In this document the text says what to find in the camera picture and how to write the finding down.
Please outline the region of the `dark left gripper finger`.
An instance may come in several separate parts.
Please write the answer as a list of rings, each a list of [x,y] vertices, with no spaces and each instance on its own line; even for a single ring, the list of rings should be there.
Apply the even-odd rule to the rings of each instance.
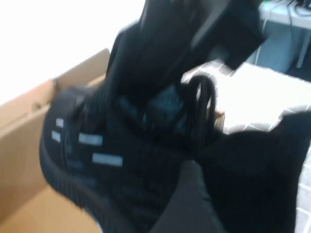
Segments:
[[[205,188],[201,167],[184,162],[178,185],[152,233],[225,233]]]

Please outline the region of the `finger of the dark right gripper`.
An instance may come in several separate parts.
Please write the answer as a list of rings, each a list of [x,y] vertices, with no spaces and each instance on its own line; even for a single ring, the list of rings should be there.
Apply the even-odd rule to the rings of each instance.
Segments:
[[[113,44],[112,89],[119,95],[151,97],[168,86],[193,32],[188,0],[145,1],[138,21],[123,28]]]

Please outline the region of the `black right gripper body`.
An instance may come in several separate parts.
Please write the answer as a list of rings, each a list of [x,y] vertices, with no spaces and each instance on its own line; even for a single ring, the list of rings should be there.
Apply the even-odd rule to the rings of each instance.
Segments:
[[[194,36],[194,55],[236,70],[265,41],[259,0],[203,0],[207,18]]]

